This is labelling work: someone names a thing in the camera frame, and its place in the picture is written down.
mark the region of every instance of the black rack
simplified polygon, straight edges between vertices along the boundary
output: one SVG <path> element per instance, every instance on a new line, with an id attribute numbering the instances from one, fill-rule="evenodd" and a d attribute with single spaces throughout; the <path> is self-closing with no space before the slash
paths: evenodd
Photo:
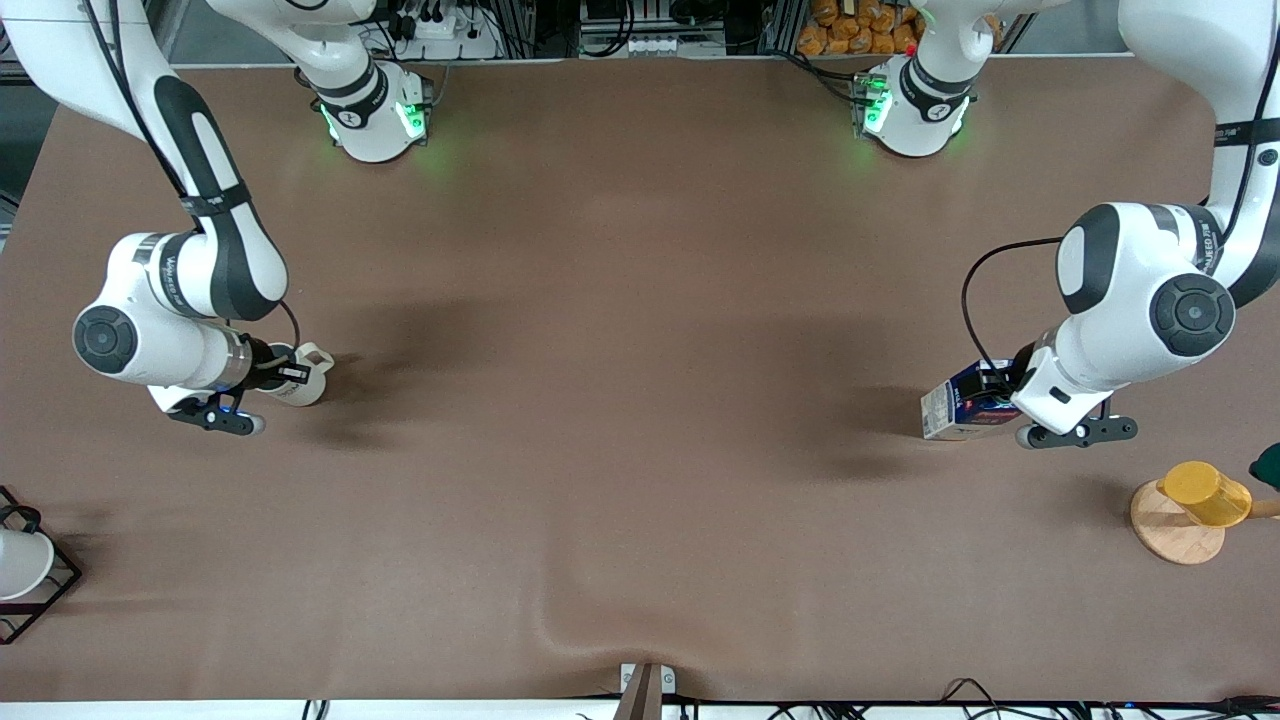
<path id="1" fill-rule="evenodd" d="M 0 486 L 0 498 L 3 498 L 0 505 L 20 505 L 4 486 Z M 72 589 L 81 575 L 83 575 L 81 569 L 54 542 L 54 566 L 36 585 L 36 589 L 18 600 L 0 600 L 0 646 L 12 644 L 18 639 L 18 635 L 23 634 L 41 615 L 49 612 L 49 609 Z"/>

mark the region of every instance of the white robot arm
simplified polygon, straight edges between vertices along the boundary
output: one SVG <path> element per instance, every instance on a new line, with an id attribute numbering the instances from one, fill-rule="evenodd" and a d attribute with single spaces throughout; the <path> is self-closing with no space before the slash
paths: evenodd
<path id="1" fill-rule="evenodd" d="M 1129 47 L 1213 108 L 1212 190 L 1203 208 L 1100 205 L 1064 236 L 1071 315 L 1011 377 L 1014 405 L 1044 429 L 1070 433 L 1116 389 L 1199 363 L 1280 277 L 1277 5 L 1238 3 L 1222 18 L 1199 0 L 1121 0 Z"/>
<path id="2" fill-rule="evenodd" d="M 959 132 L 978 73 L 991 56 L 992 13 L 1036 13 L 1068 0 L 911 0 L 928 29 L 914 56 L 895 55 L 869 73 L 883 76 L 887 100 L 860 108 L 860 127 L 888 150 L 933 155 Z"/>
<path id="3" fill-rule="evenodd" d="M 288 55 L 320 97 L 334 142 L 383 163 L 426 142 L 431 86 L 396 63 L 374 61 L 351 23 L 375 0 L 209 0 Z"/>
<path id="4" fill-rule="evenodd" d="M 209 106 L 161 56 L 138 0 L 0 0 L 0 18 L 41 90 L 151 145 L 198 225 L 116 243 L 101 293 L 76 320 L 77 354 L 106 377 L 150 386 L 170 418 L 260 430 L 238 410 L 243 391 L 287 391 L 310 373 L 293 348 L 215 322 L 264 318 L 288 273 Z"/>

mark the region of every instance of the product box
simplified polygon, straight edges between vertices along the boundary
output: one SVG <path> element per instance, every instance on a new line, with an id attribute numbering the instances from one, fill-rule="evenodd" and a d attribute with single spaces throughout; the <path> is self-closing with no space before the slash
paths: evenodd
<path id="1" fill-rule="evenodd" d="M 924 439 L 972 439 L 1021 415 L 1011 402 L 1001 398 L 1005 393 L 997 374 L 1014 361 L 992 363 L 995 370 L 979 360 L 920 398 Z"/>

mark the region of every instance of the mug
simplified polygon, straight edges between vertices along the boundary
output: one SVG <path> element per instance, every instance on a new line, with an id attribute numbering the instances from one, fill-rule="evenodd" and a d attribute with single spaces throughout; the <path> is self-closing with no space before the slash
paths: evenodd
<path id="1" fill-rule="evenodd" d="M 40 532 L 40 512 L 8 505 L 0 507 L 0 524 L 15 512 L 26 520 L 20 530 L 0 527 L 0 601 L 36 589 L 54 566 L 54 541 Z"/>
<path id="2" fill-rule="evenodd" d="M 273 345 L 271 347 L 279 347 L 283 348 L 284 352 L 288 352 L 288 346 Z M 297 351 L 293 354 L 293 359 L 298 365 L 311 368 L 311 374 L 307 378 L 306 384 L 288 382 L 274 388 L 261 388 L 261 392 L 270 395 L 285 405 L 302 407 L 320 400 L 320 396 L 324 393 L 324 374 L 333 368 L 333 355 L 320 350 L 320 347 L 314 342 L 306 342 L 298 346 Z"/>

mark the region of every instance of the round wooden disc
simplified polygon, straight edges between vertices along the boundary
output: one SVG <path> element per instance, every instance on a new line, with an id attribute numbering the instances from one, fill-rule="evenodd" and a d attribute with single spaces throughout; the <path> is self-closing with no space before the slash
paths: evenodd
<path id="1" fill-rule="evenodd" d="M 1226 539 L 1226 530 L 1193 523 L 1185 510 L 1156 489 L 1156 480 L 1133 493 L 1129 523 L 1147 550 L 1179 565 L 1208 562 Z"/>

